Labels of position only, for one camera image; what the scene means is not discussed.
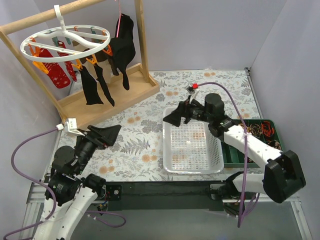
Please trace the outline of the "white round clip hanger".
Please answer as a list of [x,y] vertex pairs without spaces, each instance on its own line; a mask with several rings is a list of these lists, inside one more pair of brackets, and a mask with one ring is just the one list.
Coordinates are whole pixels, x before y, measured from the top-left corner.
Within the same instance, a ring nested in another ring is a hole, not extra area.
[[41,63],[73,61],[93,55],[107,47],[111,36],[107,29],[95,25],[66,25],[62,7],[54,6],[60,26],[39,31],[20,44],[28,60]]

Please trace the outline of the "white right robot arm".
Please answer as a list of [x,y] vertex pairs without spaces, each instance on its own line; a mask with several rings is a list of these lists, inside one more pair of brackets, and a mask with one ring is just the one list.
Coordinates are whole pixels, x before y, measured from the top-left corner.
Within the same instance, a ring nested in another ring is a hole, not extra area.
[[186,124],[190,120],[207,123],[214,137],[236,148],[262,169],[262,174],[247,174],[243,170],[231,175],[216,190],[217,194],[228,195],[232,199],[239,198],[244,192],[266,194],[274,202],[282,203],[306,186],[303,169],[295,152],[283,152],[246,133],[243,125],[225,114],[224,107],[224,102],[216,93],[207,94],[204,105],[189,96],[163,118],[164,122],[176,127],[181,125],[182,118]]

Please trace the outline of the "black sock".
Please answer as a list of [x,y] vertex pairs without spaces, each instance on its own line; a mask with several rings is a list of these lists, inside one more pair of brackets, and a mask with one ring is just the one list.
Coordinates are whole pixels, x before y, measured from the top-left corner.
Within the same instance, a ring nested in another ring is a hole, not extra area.
[[94,66],[95,73],[97,75],[97,81],[100,83],[101,89],[102,89],[106,99],[114,107],[115,106],[115,101],[112,98],[112,96],[110,94],[110,91],[109,91],[109,88],[107,86],[107,83],[106,83],[106,81],[104,79],[103,69],[97,63],[95,63],[93,66]]
[[93,76],[89,73],[85,66],[82,66],[82,69],[80,69],[79,72],[81,76],[82,89],[86,99],[86,104],[103,105],[104,103],[98,94],[97,81],[93,78]]

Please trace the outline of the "cream brown striped sock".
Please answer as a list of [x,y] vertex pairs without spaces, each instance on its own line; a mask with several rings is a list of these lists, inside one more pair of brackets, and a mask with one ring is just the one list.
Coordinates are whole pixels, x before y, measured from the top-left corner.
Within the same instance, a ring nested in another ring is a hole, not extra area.
[[108,62],[107,55],[103,51],[99,51],[95,54],[97,65],[102,68],[104,80],[107,84],[111,83],[111,66]]
[[[84,45],[81,45],[80,43],[78,43],[77,41],[74,41],[74,40],[72,41],[72,45],[73,45],[74,49],[78,52],[85,52],[88,50],[87,47],[85,47]],[[86,58],[92,59],[92,56],[90,55],[90,56],[86,56],[86,57],[81,58],[80,59],[81,64],[86,67],[86,69],[89,71],[90,74],[95,76],[96,73],[95,73],[94,65],[92,63],[90,63],[89,61],[87,61]]]

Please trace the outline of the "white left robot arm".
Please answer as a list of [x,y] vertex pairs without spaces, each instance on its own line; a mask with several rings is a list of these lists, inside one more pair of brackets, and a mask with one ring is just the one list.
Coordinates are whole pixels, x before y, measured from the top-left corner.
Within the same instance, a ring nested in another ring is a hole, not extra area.
[[64,145],[56,150],[49,190],[45,192],[42,224],[36,228],[33,239],[69,240],[92,202],[107,195],[104,178],[93,173],[87,177],[78,176],[96,150],[105,150],[115,144],[121,128],[119,124],[105,128],[89,125],[87,130],[81,130],[74,147]]

